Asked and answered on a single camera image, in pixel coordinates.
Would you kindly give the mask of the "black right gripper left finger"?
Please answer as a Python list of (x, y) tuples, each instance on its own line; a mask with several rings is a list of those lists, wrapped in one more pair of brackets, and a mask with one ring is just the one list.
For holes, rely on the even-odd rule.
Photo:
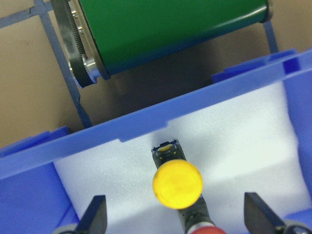
[(104, 234), (107, 229), (106, 196), (96, 195), (75, 228), (77, 234)]

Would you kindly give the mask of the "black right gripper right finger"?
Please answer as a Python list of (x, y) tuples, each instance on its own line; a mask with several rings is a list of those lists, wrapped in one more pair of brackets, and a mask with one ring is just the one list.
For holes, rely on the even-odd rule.
[(244, 223), (250, 234), (289, 234), (286, 223), (255, 192), (244, 194)]

